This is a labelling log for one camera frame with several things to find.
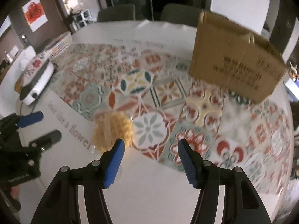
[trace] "cardboard box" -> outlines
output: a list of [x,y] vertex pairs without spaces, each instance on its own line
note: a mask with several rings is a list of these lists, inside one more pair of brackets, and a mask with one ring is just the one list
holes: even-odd
[[267,40],[221,15],[201,13],[190,67],[192,77],[260,103],[273,92],[286,70],[280,53]]

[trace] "white plastic basket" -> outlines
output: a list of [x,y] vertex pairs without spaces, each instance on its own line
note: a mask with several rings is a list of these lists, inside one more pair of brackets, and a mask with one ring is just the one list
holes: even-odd
[[55,38],[49,45],[45,47],[45,50],[52,50],[52,54],[49,60],[54,60],[60,56],[67,48],[72,44],[71,32],[65,32]]

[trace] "door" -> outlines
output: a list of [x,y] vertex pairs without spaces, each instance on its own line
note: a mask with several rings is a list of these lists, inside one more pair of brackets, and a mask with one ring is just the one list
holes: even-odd
[[33,32],[22,10],[22,7],[29,1],[31,0],[20,0],[10,12],[9,18],[20,39],[22,40],[21,34],[25,35],[36,53],[39,53],[52,39],[66,32],[67,28],[62,21],[55,0],[40,0],[47,22]]

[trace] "poster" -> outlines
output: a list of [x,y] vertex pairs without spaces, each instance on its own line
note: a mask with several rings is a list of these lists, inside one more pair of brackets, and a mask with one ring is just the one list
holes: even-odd
[[29,1],[22,7],[22,10],[32,32],[48,21],[40,0]]

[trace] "chair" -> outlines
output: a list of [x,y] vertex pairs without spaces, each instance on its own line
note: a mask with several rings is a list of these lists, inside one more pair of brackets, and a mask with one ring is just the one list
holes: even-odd
[[202,9],[182,4],[169,3],[164,6],[160,21],[197,27]]
[[124,4],[100,10],[98,22],[135,20],[135,5]]

